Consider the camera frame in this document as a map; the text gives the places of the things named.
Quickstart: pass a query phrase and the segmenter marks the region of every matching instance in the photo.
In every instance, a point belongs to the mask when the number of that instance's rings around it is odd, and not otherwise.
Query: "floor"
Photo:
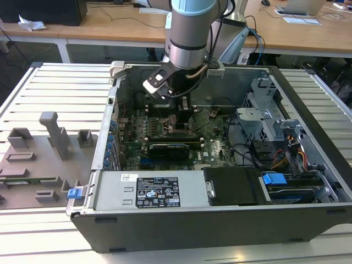
[[[17,42],[17,47],[31,62],[56,62],[60,63],[61,57],[56,45],[47,43]],[[19,82],[29,65],[13,44],[9,44],[10,52],[0,52],[0,105],[5,101],[12,89]],[[101,46],[69,45],[68,50],[74,63],[111,63],[112,61],[147,62],[145,48],[135,47],[109,47],[110,58],[104,57]],[[162,49],[156,49],[157,58],[161,59]],[[300,57],[300,62],[315,61],[314,57]],[[294,56],[280,56],[276,59],[280,68],[295,68]],[[328,83],[332,82],[339,68],[344,65],[342,59],[332,59],[327,66]]]

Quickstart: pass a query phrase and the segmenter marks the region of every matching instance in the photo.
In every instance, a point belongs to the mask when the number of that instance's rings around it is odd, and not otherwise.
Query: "slotted metal surface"
[[[0,117],[0,158],[9,147],[13,128],[28,128],[32,135],[48,135],[39,123],[44,111],[58,113],[58,125],[68,134],[91,129],[98,135],[111,84],[108,64],[44,63],[31,68]]]
[[[344,103],[315,75],[304,70],[281,70],[345,159],[352,166],[352,115]],[[283,106],[296,118],[287,102]]]
[[[11,125],[30,127],[33,135],[47,135],[37,121],[42,111],[57,111],[59,125],[65,125],[68,133],[75,134],[78,129],[87,127],[99,133],[100,117],[105,103],[100,103],[99,93],[108,92],[108,77],[98,77],[95,73],[107,73],[109,65],[104,64],[56,64],[45,63],[40,69],[30,70],[16,87],[10,98],[0,108],[0,151],[7,149],[7,136]],[[54,78],[46,80],[41,72],[60,72]],[[89,79],[80,82],[65,79],[61,72],[90,73]],[[314,81],[307,78],[302,71],[283,71],[289,75],[291,84],[299,94],[325,94]],[[305,77],[304,82],[297,80]],[[43,101],[34,103],[35,98]],[[310,111],[321,122],[346,122],[346,116],[336,105],[318,104],[309,106]],[[327,130],[335,144],[346,151],[351,151],[352,137],[349,132]],[[152,252],[129,252],[118,254],[97,254],[88,242],[77,231],[65,208],[43,210],[24,210],[28,213],[16,214],[13,211],[0,211],[0,263],[54,263],[87,262],[87,263],[351,263],[352,226],[336,226],[309,243],[290,243],[272,245],[251,245],[220,247],[210,249],[166,250]]]

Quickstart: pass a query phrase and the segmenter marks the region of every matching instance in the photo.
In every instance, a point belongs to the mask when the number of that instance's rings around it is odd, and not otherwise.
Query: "wooden desk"
[[[321,57],[352,57],[352,14],[333,11],[323,8],[322,12],[332,12],[345,16],[346,21],[338,22],[320,17],[322,25],[288,24],[282,18],[272,18],[261,8],[265,8],[270,14],[279,17],[274,12],[277,4],[285,4],[283,1],[270,0],[271,6],[264,7],[261,0],[249,0],[246,15],[253,15],[257,21],[258,33],[266,41],[265,53],[290,54],[299,56]],[[164,47],[166,31],[164,28],[153,28],[133,19],[111,18],[135,18],[142,22],[163,27],[166,16],[161,14],[141,14],[139,8],[106,7],[101,8],[89,5],[88,13],[81,26],[47,25],[46,30],[28,32],[22,30],[17,24],[0,24],[14,41],[46,42],[55,43],[59,47],[62,61],[70,62],[67,44],[99,45],[99,46],[131,46],[131,47]],[[253,20],[247,19],[249,26],[254,27]],[[0,32],[0,40],[7,40]],[[253,52],[256,46],[254,37],[248,37],[241,51],[239,62],[246,63],[246,58]]]
[[[129,42],[158,42],[165,43],[166,32],[165,22],[166,15],[162,14],[141,14],[139,8],[132,5],[127,7],[103,7],[90,8],[88,4],[88,13],[85,20],[80,26],[64,26],[59,32],[60,37],[69,39],[88,39],[88,40],[113,40]],[[134,19],[135,18],[148,25],[147,26]]]
[[[107,46],[164,47],[166,15],[141,14],[140,9],[132,5],[127,7],[101,5],[101,8],[93,4],[87,6],[87,16],[80,26],[46,25],[47,29],[33,32],[21,29],[16,23],[1,22],[0,26],[13,41],[55,43],[63,63],[71,62],[67,44],[104,46],[105,53]],[[111,21],[104,11],[112,19],[123,19]],[[134,18],[157,28],[125,18]],[[8,39],[0,32],[0,41],[2,40]]]
[[[317,18],[322,25],[289,24],[282,18],[272,18],[264,8],[274,17],[280,17],[274,10],[276,5],[285,5],[286,1],[270,0],[271,6],[264,7],[261,0],[250,0],[245,15],[253,15],[257,21],[257,30],[266,42],[265,53],[289,54],[319,57],[352,57],[352,14],[322,8]],[[327,2],[326,7],[333,8]],[[346,21],[328,20],[322,17],[324,13],[343,15]],[[254,28],[252,18],[247,18],[248,25]],[[254,37],[248,37],[241,51],[241,60],[247,57],[256,46]]]

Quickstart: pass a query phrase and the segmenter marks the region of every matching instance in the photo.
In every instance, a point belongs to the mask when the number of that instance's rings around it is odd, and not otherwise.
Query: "warning label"
[[[137,178],[138,208],[180,207],[178,178]]]

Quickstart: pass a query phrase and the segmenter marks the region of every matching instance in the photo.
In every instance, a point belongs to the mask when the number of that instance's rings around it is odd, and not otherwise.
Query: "desk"
[[[326,121],[330,122],[328,116],[343,116],[342,111],[346,113],[342,118],[350,114],[348,109],[341,108],[338,98],[325,94],[328,88],[316,83],[315,80],[319,81],[316,76],[308,75],[303,70],[282,70],[282,73],[322,126]],[[65,126],[68,134],[75,134],[86,127],[98,135],[111,86],[108,82],[108,64],[44,63],[40,68],[30,68],[0,108],[0,159],[9,146],[7,136],[13,127],[27,127],[32,135],[48,135],[45,127],[38,122],[43,111],[58,112],[58,124]],[[310,100],[314,94],[318,98],[316,103]],[[322,105],[328,105],[326,108],[329,108],[330,114],[326,114],[328,112],[320,107]],[[285,108],[290,115],[293,114],[287,104]],[[331,128],[324,129],[330,134],[339,133]],[[344,129],[344,142],[334,141],[339,149],[345,150],[351,145],[349,134],[352,132],[346,133]],[[28,209],[21,214],[0,210],[0,238],[1,264],[46,263],[48,260],[54,260],[54,263],[96,264],[350,264],[352,254],[351,224],[333,227],[309,243],[97,254],[91,250],[62,207]]]
[[[284,2],[271,0],[271,6],[266,10],[278,17],[274,8],[279,3]],[[332,3],[326,3],[326,6],[333,7]],[[250,0],[245,14],[256,18],[258,32],[266,41],[265,53],[352,58],[352,38],[349,35],[352,32],[352,14],[323,8],[323,12],[341,13],[349,22],[320,18],[322,26],[299,25],[271,18],[265,11],[259,11],[262,7],[261,0]],[[132,17],[153,26],[165,25],[165,15],[140,14],[139,8],[133,8],[132,5],[103,9],[112,18]],[[248,23],[254,27],[251,18],[248,18]],[[111,21],[100,8],[89,7],[81,26],[47,25],[48,29],[33,32],[25,31],[17,24],[3,23],[0,26],[14,41],[55,43],[64,63],[70,62],[67,44],[163,48],[166,40],[164,28],[155,29],[133,19]],[[1,40],[7,38],[0,32]],[[255,46],[255,38],[248,37],[239,64],[246,64]]]
[[[102,7],[114,18],[135,18],[146,24],[162,27],[153,28],[134,19],[118,19],[111,21],[101,8],[88,7],[87,16],[80,26],[46,25],[46,30],[29,32],[16,23],[0,23],[1,28],[13,41],[54,43],[58,46],[63,63],[70,63],[67,44],[128,46],[163,48],[166,32],[164,29],[166,15],[141,14],[139,8]],[[0,41],[8,40],[0,32]]]
[[[245,15],[253,15],[257,21],[258,33],[265,39],[264,53],[288,54],[297,56],[340,57],[352,58],[352,14],[322,8],[324,13],[337,13],[345,16],[346,21],[338,22],[320,17],[322,25],[289,24],[282,18],[272,18],[261,8],[265,8],[274,17],[279,15],[274,11],[276,5],[286,2],[270,0],[271,6],[264,7],[261,0],[250,0]],[[333,8],[333,3],[327,2],[326,7]],[[252,18],[247,18],[248,25],[254,28]],[[256,46],[254,37],[248,37],[241,51],[238,64],[246,64],[246,58]]]

